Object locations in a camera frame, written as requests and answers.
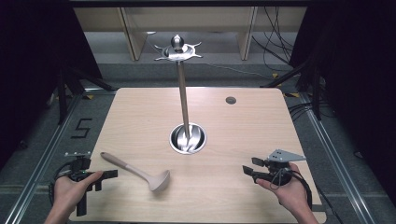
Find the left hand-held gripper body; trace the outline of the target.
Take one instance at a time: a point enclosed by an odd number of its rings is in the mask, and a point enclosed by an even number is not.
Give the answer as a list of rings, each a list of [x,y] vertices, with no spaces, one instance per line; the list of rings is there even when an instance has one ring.
[[[67,176],[75,182],[79,182],[90,176],[91,173],[88,172],[88,169],[90,168],[91,160],[88,158],[87,154],[74,153],[72,157],[75,157],[75,159],[69,163],[70,172]],[[77,203],[76,214],[78,217],[87,214],[87,192],[88,189],[84,191],[81,200]]]

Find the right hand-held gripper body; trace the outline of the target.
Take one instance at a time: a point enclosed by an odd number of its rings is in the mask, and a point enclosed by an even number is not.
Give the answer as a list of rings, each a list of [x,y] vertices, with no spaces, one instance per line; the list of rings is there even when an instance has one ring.
[[[306,157],[285,151],[283,149],[276,149],[265,159],[265,165],[268,169],[267,173],[254,172],[253,181],[257,183],[258,179],[263,179],[276,186],[284,186],[291,181],[291,161],[305,161]]]

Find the beige silicone ladle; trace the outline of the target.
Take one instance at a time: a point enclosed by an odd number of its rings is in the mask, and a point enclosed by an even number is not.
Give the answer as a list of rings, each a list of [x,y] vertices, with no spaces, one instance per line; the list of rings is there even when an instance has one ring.
[[[165,190],[170,182],[170,171],[166,170],[159,175],[149,175],[144,171],[133,167],[131,164],[128,164],[125,161],[111,155],[110,153],[101,152],[100,156],[105,160],[108,161],[130,173],[133,173],[142,179],[146,180],[148,183],[148,188],[153,192],[159,192]]]

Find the steel utensil stand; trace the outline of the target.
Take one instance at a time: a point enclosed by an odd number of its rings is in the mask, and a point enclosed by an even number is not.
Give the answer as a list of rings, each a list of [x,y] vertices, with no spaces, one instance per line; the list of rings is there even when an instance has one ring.
[[[159,60],[174,62],[177,67],[178,89],[181,103],[182,123],[176,126],[170,133],[169,142],[171,148],[183,155],[192,155],[199,152],[207,141],[205,129],[199,124],[190,122],[187,86],[185,78],[184,62],[200,55],[196,54],[199,44],[186,44],[180,35],[171,38],[171,44],[167,47],[156,46],[161,51]]]

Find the person's left hand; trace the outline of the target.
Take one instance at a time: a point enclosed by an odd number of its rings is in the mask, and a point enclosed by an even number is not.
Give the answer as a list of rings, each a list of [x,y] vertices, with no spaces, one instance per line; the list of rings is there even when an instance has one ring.
[[[102,176],[102,171],[94,172],[87,178],[75,182],[67,176],[60,177],[55,182],[54,202],[49,214],[71,215],[81,200],[84,191],[94,181]]]

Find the person's right hand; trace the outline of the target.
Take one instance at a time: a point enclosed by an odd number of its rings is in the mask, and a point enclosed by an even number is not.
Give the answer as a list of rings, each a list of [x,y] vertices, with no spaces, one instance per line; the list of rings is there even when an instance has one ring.
[[[278,188],[272,187],[270,182],[263,179],[258,179],[257,184],[264,189],[272,191],[278,198],[280,204],[291,213],[307,210],[312,212],[306,200],[304,186],[295,177],[287,185]]]

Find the black tripod stand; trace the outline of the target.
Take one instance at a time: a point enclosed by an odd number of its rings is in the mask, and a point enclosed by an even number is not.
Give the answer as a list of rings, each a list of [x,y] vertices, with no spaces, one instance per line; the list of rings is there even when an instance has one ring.
[[[57,91],[60,108],[59,123],[63,123],[68,114],[65,88],[68,88],[73,95],[81,95],[85,91],[80,82],[82,79],[88,80],[95,86],[100,87],[105,91],[116,90],[115,87],[106,84],[102,79],[98,77],[90,76],[89,74],[84,73],[80,69],[77,69],[73,66],[64,66],[57,76]]]
[[[276,78],[269,84],[263,85],[263,87],[274,88],[298,74],[300,74],[300,77],[297,81],[296,88],[298,91],[307,91],[309,87],[312,88],[313,112],[316,118],[321,120],[319,111],[320,71],[318,68],[318,62],[314,56],[309,56],[305,62],[296,66],[284,76]]]

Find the dark curtain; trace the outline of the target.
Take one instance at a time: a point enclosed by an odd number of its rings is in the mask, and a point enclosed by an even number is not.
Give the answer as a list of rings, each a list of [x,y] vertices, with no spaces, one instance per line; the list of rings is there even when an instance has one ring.
[[[309,0],[290,64],[313,59],[332,108],[396,205],[396,0]]]
[[[67,67],[102,76],[69,0],[0,0],[0,170]]]

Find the light wooden shelf unit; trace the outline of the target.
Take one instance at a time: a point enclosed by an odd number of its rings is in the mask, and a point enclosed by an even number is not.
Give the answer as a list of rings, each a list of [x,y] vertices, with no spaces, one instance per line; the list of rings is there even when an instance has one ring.
[[[305,7],[75,7],[85,32],[122,32],[131,59],[140,59],[149,32],[234,32],[242,60],[252,34],[268,32],[275,22],[282,32],[297,32]]]

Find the aluminium floor rail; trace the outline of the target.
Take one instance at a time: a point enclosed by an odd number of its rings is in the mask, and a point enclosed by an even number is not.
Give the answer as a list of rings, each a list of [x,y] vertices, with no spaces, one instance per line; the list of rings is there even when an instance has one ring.
[[[86,95],[93,95],[87,100]],[[68,96],[68,114],[59,123],[57,100],[45,107],[37,123],[0,170],[0,224],[42,224],[50,210],[48,184],[59,167],[72,158],[66,153],[93,151],[112,91]]]
[[[324,147],[324,150],[332,164],[332,167],[337,174],[337,177],[346,192],[355,213],[361,224],[376,224],[375,219],[370,212],[367,202],[361,195],[355,182],[352,180],[349,171],[344,165],[341,156],[338,154],[328,132],[320,120],[317,119],[314,112],[309,110],[307,116],[314,127],[314,130]]]

